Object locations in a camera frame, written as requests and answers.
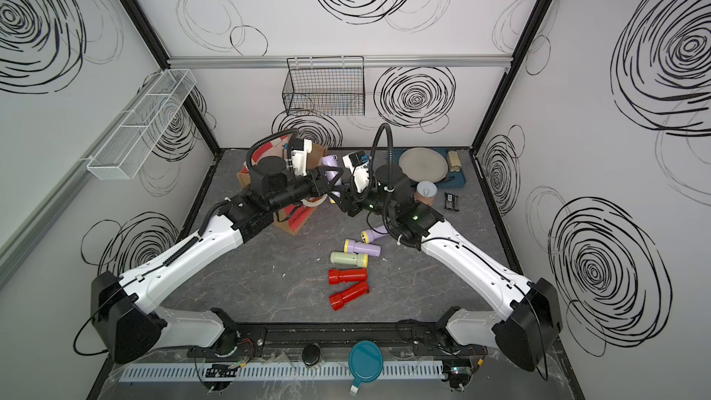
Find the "red jute tote bag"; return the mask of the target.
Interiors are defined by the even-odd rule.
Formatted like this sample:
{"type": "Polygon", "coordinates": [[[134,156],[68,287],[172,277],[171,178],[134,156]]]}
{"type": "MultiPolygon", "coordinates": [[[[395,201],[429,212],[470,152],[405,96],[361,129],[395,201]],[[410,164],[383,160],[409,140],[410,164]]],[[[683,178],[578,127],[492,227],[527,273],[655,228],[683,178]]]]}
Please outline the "red jute tote bag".
{"type": "MultiPolygon", "coordinates": [[[[253,153],[251,157],[252,164],[255,165],[259,163],[263,157],[282,157],[285,159],[287,143],[288,136],[283,136],[263,144],[263,146],[257,148],[255,153],[253,153]]],[[[313,144],[312,150],[307,154],[307,166],[309,168],[315,168],[320,165],[320,159],[327,154],[327,147],[313,144]]],[[[309,198],[307,201],[308,204],[306,206],[297,207],[291,205],[286,209],[280,210],[278,214],[274,216],[275,227],[285,231],[285,233],[297,235],[325,199],[309,198]]]]}

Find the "purple flashlight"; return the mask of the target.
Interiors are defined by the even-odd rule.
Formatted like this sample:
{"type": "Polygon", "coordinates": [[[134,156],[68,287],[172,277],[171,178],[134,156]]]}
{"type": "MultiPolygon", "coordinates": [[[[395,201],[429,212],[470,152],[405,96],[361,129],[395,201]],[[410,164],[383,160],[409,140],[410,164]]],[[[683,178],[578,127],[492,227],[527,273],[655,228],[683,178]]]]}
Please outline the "purple flashlight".
{"type": "Polygon", "coordinates": [[[377,228],[368,228],[364,231],[361,232],[361,239],[364,243],[366,244],[372,244],[376,242],[377,240],[388,236],[389,233],[387,229],[385,229],[384,226],[380,226],[377,228]]]}
{"type": "Polygon", "coordinates": [[[335,191],[334,188],[342,184],[342,172],[340,172],[338,157],[337,155],[327,155],[320,159],[320,165],[327,170],[324,172],[324,176],[327,179],[327,184],[331,187],[331,192],[340,198],[341,194],[335,191]]]}

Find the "purple flashlight horizontal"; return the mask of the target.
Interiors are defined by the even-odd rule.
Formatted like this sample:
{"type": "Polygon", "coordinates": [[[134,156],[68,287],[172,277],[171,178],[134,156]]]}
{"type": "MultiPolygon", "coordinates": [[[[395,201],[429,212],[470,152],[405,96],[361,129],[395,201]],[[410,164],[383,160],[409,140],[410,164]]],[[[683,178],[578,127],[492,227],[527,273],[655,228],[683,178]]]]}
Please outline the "purple flashlight horizontal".
{"type": "Polygon", "coordinates": [[[353,239],[346,239],[344,242],[344,253],[379,257],[381,255],[381,247],[377,244],[367,244],[353,239]]]}

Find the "green flashlight horizontal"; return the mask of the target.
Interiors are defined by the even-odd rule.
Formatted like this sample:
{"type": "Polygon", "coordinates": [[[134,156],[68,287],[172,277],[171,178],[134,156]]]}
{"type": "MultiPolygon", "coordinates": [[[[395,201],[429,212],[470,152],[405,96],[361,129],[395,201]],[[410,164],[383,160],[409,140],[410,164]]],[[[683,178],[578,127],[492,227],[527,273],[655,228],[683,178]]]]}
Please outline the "green flashlight horizontal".
{"type": "Polygon", "coordinates": [[[364,269],[368,266],[368,261],[370,257],[365,254],[349,254],[344,252],[331,252],[330,261],[331,264],[344,265],[344,266],[355,266],[357,268],[364,269]]]}

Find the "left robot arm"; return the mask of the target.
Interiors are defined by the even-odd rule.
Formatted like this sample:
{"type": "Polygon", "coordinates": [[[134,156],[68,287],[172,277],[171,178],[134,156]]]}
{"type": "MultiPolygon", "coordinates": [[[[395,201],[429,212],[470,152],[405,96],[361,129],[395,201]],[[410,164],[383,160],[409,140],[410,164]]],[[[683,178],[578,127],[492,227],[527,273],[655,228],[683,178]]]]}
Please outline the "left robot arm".
{"type": "Polygon", "coordinates": [[[163,301],[207,265],[256,237],[285,207],[328,194],[324,168],[292,176],[279,157],[253,166],[250,185],[216,205],[200,228],[150,261],[120,276],[110,271],[92,282],[90,324],[116,364],[163,348],[208,349],[230,357],[240,333],[222,309],[165,309],[163,301]]]}

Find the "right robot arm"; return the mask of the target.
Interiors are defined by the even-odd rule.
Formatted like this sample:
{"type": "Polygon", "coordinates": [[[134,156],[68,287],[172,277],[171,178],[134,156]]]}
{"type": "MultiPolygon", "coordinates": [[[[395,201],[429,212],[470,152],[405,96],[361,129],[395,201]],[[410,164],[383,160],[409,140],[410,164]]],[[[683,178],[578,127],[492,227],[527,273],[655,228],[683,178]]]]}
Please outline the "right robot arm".
{"type": "Polygon", "coordinates": [[[546,279],[532,281],[502,265],[467,240],[444,215],[418,202],[388,167],[378,179],[369,165],[350,166],[340,192],[352,209],[381,216],[381,228],[401,246],[436,259],[474,289],[491,311],[454,309],[444,329],[459,346],[493,347],[527,371],[547,372],[547,352],[562,331],[557,289],[546,279]]]}

